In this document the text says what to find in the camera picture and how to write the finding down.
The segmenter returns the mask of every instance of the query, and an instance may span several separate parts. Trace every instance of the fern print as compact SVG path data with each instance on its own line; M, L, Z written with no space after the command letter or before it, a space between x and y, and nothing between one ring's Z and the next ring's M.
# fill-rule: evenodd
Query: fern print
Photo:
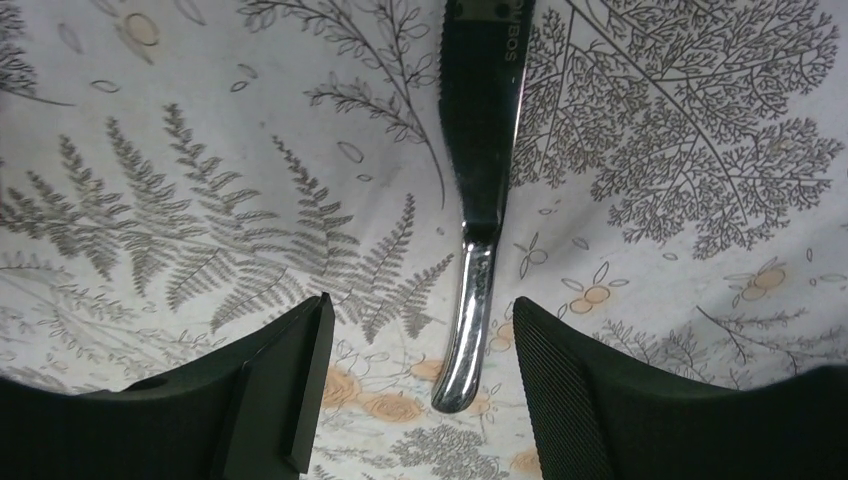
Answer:
M165 131L193 197L181 196L178 183L167 181L126 138L118 120L109 118L107 137L131 199L110 190L73 141L61 136L61 166L73 197L28 172L34 196L7 188L0 226L47 239L63 257L87 258L107 281L128 254L136 293L145 296L164 278L166 300L175 312L200 295L230 287L213 316L213 331L263 308L300 301L305 291L288 265L261 256L288 251L281 240L289 233L268 223L277 214L242 208L259 192L234 188L241 175L221 168L223 159L202 158L206 146L194 142L177 105L166 106L165 113ZM192 210L194 204L199 208Z
M144 229L121 236L132 258L136 292L143 296L150 282L180 256L179 245L168 238L196 237L206 230L197 217L185 213L191 202L175 200L176 184L165 183L165 175L156 173L153 164L142 158L124 137L116 119L108 120L107 132L135 197L134 216Z
M354 250L360 245L359 240L343 231L353 216L339 215L341 202L329 201L328 189L319 185L279 139L276 142L301 194L298 224L303 230L292 234L295 239L286 258L299 270L312 274L311 289L328 292L337 299L334 306L339 321L359 324L369 343L393 321L403 322L407 333L417 338L433 321L423 313L427 297L453 254L402 280L403 263L413 236L415 198L406 196L395 227L363 256Z
M442 208L445 207L445 180L432 140L418 115L413 92L432 85L433 55L410 53L412 42L430 33L421 22L421 8L411 7L406 0L367 0L353 4L349 0L240 0L238 13L252 32L271 27L278 18L294 17L302 30L338 46L338 54L358 59L369 70L378 73L388 92L375 92L372 85L359 77L342 81L334 72L327 82L305 92L313 106L325 100L339 113L363 111L372 119L387 123L386 133L397 142L409 141L426 146L439 180ZM362 17L370 17L367 27ZM363 31L381 32L381 43L368 38Z
M35 68L15 41L24 36L26 25L13 0L0 0L0 92L35 96Z
M835 61L817 0L567 4L532 32L513 187L591 173L625 241L694 229L696 259L750 250L819 205L844 146L785 118Z
M342 208L341 202L328 201L330 190L320 186L278 137L274 137L274 143L294 174L294 183L301 196L297 202L301 207L297 223L305 228L292 234L294 247L286 250L286 258L299 270L319 278L353 279L356 275L354 261L359 258L354 248L359 240L342 229L353 220L353 215L337 215Z
M398 284L395 291L389 294L389 298L398 305L397 310L403 320L404 329L410 337L418 338L424 327L433 322L433 317L424 314L427 298L452 260L453 254L448 254L436 265L415 273Z

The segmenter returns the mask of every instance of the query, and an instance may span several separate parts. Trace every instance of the metal utensil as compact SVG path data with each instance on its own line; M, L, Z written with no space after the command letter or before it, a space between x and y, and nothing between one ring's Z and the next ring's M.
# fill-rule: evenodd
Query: metal utensil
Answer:
M439 115L463 213L459 304L433 407L466 409L480 383L535 0L448 0Z

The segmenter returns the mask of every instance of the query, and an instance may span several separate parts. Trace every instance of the knife handle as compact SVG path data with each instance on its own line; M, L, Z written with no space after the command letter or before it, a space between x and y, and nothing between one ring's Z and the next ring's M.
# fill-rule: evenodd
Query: knife handle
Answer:
M442 413L461 412L477 396L492 307L497 244L466 239L462 250L459 305L432 398Z

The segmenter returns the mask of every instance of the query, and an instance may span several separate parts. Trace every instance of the black plastic object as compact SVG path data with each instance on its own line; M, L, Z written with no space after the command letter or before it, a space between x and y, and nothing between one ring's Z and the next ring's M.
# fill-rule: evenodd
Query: black plastic object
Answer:
M0 379L0 478L296 480L333 327L325 294L122 392L68 396Z
M750 391L646 365L526 298L513 314L547 480L848 478L848 367Z

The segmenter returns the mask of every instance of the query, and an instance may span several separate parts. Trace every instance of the white tablecloth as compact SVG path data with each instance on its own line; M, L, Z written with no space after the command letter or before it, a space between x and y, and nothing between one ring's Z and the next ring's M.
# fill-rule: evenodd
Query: white tablecloth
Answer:
M121 389L327 291L308 478L490 480L541 476L518 296L717 385L848 358L848 5L545 0L483 388L434 412L460 244L441 10L0 0L2 374Z

